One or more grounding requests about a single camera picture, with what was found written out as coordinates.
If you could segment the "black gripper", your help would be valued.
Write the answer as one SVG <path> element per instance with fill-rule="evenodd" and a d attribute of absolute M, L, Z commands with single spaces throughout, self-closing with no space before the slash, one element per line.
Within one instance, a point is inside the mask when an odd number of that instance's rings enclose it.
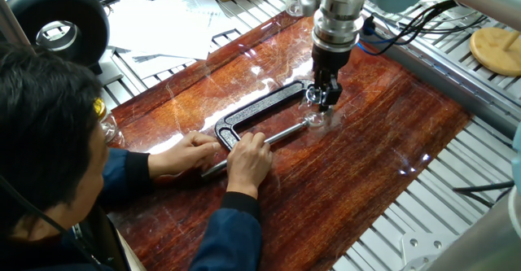
<path fill-rule="evenodd" d="M 314 96 L 321 100 L 321 110 L 326 111 L 334 106 L 342 94 L 343 87 L 337 81 L 337 76 L 329 72 L 337 73 L 345 66 L 350 58 L 351 51 L 333 52 L 325 50 L 318 45 L 313 45 L 313 77 Z"/>

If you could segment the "person's right hand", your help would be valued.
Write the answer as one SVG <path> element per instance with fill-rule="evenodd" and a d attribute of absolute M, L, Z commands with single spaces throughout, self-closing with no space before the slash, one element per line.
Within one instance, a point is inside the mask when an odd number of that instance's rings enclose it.
<path fill-rule="evenodd" d="M 273 162 L 270 144 L 263 133 L 246 133 L 227 157 L 227 192 L 245 194 L 258 199 L 260 184 Z"/>

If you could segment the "person's left hand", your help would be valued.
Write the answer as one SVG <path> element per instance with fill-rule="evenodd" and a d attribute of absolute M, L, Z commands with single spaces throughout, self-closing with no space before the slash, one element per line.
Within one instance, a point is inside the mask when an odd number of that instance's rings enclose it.
<path fill-rule="evenodd" d="M 207 167 L 212 164 L 220 149 L 221 145 L 214 137 L 196 131 L 189 132 L 168 150 L 148 156 L 150 178 L 178 176 L 188 169 Z"/>

